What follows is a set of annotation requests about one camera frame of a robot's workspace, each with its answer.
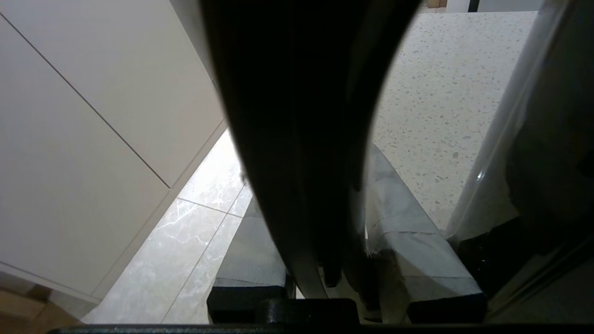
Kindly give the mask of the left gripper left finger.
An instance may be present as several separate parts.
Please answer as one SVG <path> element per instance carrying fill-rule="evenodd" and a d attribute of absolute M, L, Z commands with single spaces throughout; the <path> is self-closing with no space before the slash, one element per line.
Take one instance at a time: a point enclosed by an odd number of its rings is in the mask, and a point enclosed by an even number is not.
<path fill-rule="evenodd" d="M 254 323 L 255 310 L 265 300 L 295 296 L 295 283 L 252 198 L 208 295 L 210 321 Z"/>

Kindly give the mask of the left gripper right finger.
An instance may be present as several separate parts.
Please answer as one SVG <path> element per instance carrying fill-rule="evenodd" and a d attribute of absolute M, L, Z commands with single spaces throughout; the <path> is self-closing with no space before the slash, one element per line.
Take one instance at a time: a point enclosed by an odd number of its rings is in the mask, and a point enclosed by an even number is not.
<path fill-rule="evenodd" d="M 368 151 L 365 224 L 382 323 L 484 321 L 486 296 L 374 144 Z"/>

